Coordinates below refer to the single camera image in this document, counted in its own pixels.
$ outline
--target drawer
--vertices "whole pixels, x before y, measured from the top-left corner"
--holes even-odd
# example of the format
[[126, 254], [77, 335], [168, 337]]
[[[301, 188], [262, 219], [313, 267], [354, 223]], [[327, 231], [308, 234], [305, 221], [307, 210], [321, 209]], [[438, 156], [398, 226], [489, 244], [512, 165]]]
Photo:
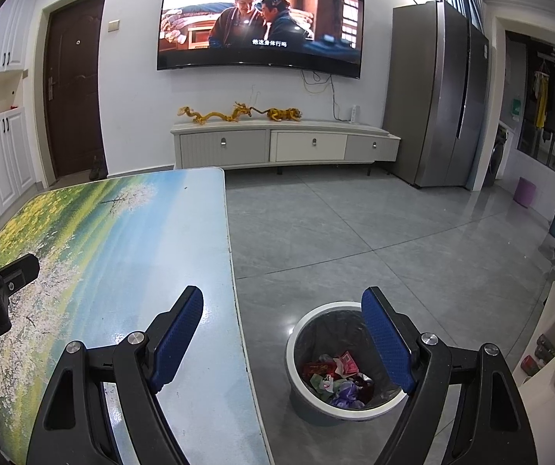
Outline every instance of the drawer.
[[180, 135], [183, 168], [266, 162], [267, 132], [217, 131]]
[[344, 159], [345, 134], [279, 131], [276, 136], [276, 162]]
[[394, 161], [398, 153], [399, 143], [399, 138], [350, 134], [346, 139], [344, 160], [350, 162]]

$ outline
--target doorway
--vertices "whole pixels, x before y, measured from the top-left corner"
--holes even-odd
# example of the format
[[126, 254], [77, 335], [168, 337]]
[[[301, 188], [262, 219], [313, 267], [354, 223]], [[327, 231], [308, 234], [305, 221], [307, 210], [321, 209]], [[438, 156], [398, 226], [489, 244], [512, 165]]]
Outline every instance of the doorway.
[[105, 0], [78, 0], [49, 18], [43, 94], [56, 179], [107, 176], [99, 113], [99, 36]]

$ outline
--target purple trash bin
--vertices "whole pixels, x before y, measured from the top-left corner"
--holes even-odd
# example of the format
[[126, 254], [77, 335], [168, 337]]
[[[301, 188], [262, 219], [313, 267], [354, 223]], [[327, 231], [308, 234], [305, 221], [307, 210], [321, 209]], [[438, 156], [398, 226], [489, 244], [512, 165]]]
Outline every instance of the purple trash bin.
[[519, 178], [519, 183], [514, 191], [514, 201], [525, 208], [529, 208], [536, 195], [536, 186], [523, 177]]

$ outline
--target wall-mounted television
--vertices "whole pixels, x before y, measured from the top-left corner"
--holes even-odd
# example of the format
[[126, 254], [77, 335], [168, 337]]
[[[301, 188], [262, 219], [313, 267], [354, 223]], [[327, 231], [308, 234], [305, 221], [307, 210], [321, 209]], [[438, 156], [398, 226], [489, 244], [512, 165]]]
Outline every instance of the wall-mounted television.
[[163, 0], [157, 69], [253, 64], [359, 78], [363, 0]]

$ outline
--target figurine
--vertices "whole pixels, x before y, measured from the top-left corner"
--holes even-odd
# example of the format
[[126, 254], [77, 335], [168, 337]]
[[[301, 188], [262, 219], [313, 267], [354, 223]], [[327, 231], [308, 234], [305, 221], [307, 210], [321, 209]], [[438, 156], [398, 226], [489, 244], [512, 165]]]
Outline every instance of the figurine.
[[286, 110], [280, 110], [278, 108], [269, 108], [269, 110], [260, 111], [258, 108], [249, 107], [250, 110], [257, 111], [260, 114], [266, 113], [267, 117], [275, 122], [282, 122], [282, 120], [288, 121], [301, 121], [301, 110], [298, 108], [287, 108]]
[[198, 113], [197, 111], [191, 111], [191, 109], [189, 107], [181, 107], [178, 109], [178, 114], [180, 115], [188, 115], [189, 117], [193, 117], [194, 118], [194, 122], [203, 126], [204, 124], [206, 124], [206, 121], [208, 119], [210, 119], [211, 117], [219, 117], [221, 120], [224, 120], [226, 122], [238, 122], [238, 118], [241, 115], [248, 115], [251, 117], [251, 108], [247, 108], [247, 105], [245, 105], [245, 103], [236, 103], [235, 102], [235, 108], [232, 111], [232, 115], [224, 115], [223, 113], [220, 113], [218, 111], [212, 111], [211, 113], [202, 116], [200, 113]]

